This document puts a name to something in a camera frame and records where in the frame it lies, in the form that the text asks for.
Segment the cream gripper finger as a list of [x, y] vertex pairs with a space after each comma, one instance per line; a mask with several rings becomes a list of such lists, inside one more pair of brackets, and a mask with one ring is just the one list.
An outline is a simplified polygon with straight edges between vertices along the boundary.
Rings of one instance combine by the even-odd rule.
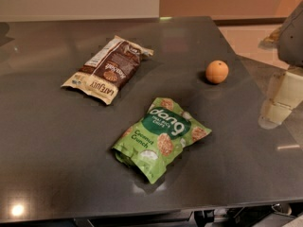
[[278, 27], [270, 35], [265, 37], [262, 42], [266, 46], [276, 46], [279, 41], [280, 33], [281, 33], [281, 28]]
[[290, 67], [274, 73], [260, 110], [259, 125], [266, 130], [278, 127], [302, 101], [303, 68]]

